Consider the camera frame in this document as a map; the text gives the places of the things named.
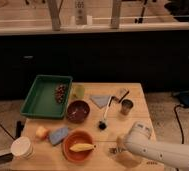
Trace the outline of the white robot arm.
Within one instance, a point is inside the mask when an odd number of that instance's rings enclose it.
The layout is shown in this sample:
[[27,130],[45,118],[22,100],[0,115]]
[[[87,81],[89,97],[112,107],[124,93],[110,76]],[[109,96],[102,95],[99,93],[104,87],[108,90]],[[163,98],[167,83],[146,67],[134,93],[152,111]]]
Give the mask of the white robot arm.
[[132,154],[189,171],[189,145],[152,140],[151,135],[149,124],[136,121],[123,143]]

